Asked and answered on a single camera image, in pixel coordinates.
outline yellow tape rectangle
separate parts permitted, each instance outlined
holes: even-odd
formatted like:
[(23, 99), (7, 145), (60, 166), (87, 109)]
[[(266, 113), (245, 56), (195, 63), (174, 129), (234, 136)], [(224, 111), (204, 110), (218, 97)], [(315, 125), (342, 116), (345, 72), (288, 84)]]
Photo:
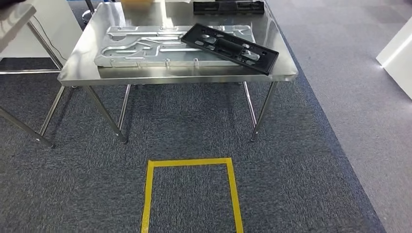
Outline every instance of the yellow tape rectangle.
[(235, 172), (233, 169), (231, 158), (215, 158), (215, 159), (188, 159), (188, 160), (165, 160), (165, 161), (150, 161), (147, 165), (145, 202), (143, 209), (141, 233), (149, 232), (150, 223), (150, 206), (152, 202), (152, 184), (153, 171), (155, 167), (167, 166), (200, 166), (200, 165), (217, 165), (226, 164), (227, 175), (229, 179), (230, 195), (233, 204), (233, 215), (235, 217), (235, 226), (237, 233), (243, 233), (242, 217), (240, 215), (240, 205), (238, 199), (238, 191), (236, 188)]

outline reflective metal surface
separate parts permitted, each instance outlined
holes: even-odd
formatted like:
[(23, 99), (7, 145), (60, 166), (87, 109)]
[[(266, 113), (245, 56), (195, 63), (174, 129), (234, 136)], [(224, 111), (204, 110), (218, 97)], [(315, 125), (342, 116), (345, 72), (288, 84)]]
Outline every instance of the reflective metal surface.
[(20, 29), (36, 13), (31, 4), (18, 3), (0, 10), (0, 52), (14, 39)]
[[(249, 26), (212, 26), (228, 34), (255, 42)], [(192, 67), (238, 66), (219, 57), (191, 48), (180, 41), (192, 27), (138, 26), (110, 27), (94, 59), (98, 67)], [(206, 34), (204, 39), (216, 41)], [(249, 57), (259, 59), (257, 54)]]
[[(123, 9), (120, 2), (101, 3), (80, 37), (58, 80), (65, 86), (110, 84), (207, 83), (243, 81), (292, 81), (297, 68), (280, 35), (273, 15), (265, 4), (264, 15), (194, 16), (193, 4), (158, 0), (145, 9)], [(247, 25), (257, 44), (279, 52), (269, 76), (245, 67), (105, 67), (97, 68), (94, 59), (111, 26), (210, 26)]]

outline table top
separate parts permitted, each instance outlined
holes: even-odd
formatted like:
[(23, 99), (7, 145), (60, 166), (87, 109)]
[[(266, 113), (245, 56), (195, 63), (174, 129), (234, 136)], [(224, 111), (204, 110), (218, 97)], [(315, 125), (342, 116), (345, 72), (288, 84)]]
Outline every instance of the table top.
[[(248, 25), (257, 44), (279, 52), (268, 76), (241, 66), (232, 67), (97, 67), (94, 63), (104, 35), (111, 26), (209, 26)], [(155, 0), (144, 6), (120, 2), (101, 3), (64, 65), (58, 80), (65, 86), (226, 83), (293, 81), (298, 71), (265, 2), (264, 15), (193, 15), (193, 3), (186, 0)]]
[(0, 52), (7, 47), (35, 13), (36, 9), (27, 3), (17, 3), (0, 10)]

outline black plastic part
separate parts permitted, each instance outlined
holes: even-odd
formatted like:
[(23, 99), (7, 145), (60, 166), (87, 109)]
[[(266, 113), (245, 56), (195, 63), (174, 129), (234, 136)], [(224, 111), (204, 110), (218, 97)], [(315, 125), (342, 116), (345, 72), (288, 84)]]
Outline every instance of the black plastic part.
[(181, 41), (265, 75), (270, 74), (279, 55), (276, 51), (199, 23)]
[(236, 2), (193, 2), (193, 14), (195, 15), (236, 15), (265, 13), (265, 5), (261, 1)]

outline cable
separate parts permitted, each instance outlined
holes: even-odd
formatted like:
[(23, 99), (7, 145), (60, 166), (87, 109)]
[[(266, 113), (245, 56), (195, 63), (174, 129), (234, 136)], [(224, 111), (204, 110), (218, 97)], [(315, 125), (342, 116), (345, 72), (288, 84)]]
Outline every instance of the cable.
[(38, 24), (40, 25), (41, 30), (43, 31), (44, 35), (46, 36), (46, 38), (49, 40), (50, 45), (57, 50), (57, 52), (60, 54), (60, 57), (67, 61), (66, 58), (63, 57), (62, 53), (52, 44), (52, 41), (50, 40), (50, 38), (47, 36), (46, 31), (44, 30), (43, 26), (41, 25), (40, 21), (36, 18), (36, 16), (33, 15), (33, 18), (35, 18), (35, 20), (38, 22)]

